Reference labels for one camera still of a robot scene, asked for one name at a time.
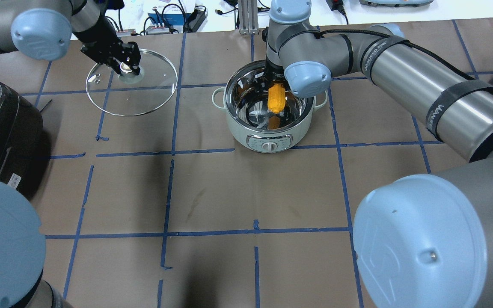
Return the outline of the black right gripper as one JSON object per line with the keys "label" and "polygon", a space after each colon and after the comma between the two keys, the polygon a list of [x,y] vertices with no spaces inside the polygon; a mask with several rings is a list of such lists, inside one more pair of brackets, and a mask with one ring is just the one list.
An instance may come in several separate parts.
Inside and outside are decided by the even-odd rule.
{"label": "black right gripper", "polygon": [[270,88],[274,84],[287,84],[284,68],[280,65],[274,64],[270,60],[265,60],[264,65],[264,88]]}

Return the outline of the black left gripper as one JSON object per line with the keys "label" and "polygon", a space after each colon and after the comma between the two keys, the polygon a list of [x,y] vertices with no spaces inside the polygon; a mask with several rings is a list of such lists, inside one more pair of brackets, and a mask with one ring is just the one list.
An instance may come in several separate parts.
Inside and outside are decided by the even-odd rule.
{"label": "black left gripper", "polygon": [[109,66],[118,75],[122,75],[122,63],[132,71],[140,70],[141,54],[135,41],[125,43],[120,38],[96,41],[89,46],[82,45],[80,51],[97,64]]}

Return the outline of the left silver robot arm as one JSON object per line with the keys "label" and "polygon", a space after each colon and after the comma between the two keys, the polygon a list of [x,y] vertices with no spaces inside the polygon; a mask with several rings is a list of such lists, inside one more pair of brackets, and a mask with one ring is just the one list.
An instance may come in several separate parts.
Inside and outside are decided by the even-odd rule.
{"label": "left silver robot arm", "polygon": [[[139,68],[137,43],[124,43],[105,17],[121,0],[0,0],[0,54],[21,51],[54,61],[68,50],[71,36],[81,52],[119,73],[120,65]],[[46,242],[21,177],[43,128],[40,111],[0,82],[0,308],[69,308],[43,279]]]}

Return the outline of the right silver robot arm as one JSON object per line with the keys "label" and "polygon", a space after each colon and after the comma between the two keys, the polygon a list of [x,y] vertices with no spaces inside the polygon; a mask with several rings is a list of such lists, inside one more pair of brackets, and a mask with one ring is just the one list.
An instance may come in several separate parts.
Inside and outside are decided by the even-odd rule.
{"label": "right silver robot arm", "polygon": [[493,308],[493,85],[411,44],[399,27],[309,23],[309,0],[273,0],[266,61],[300,98],[362,73],[467,164],[374,189],[352,241],[379,308]]}

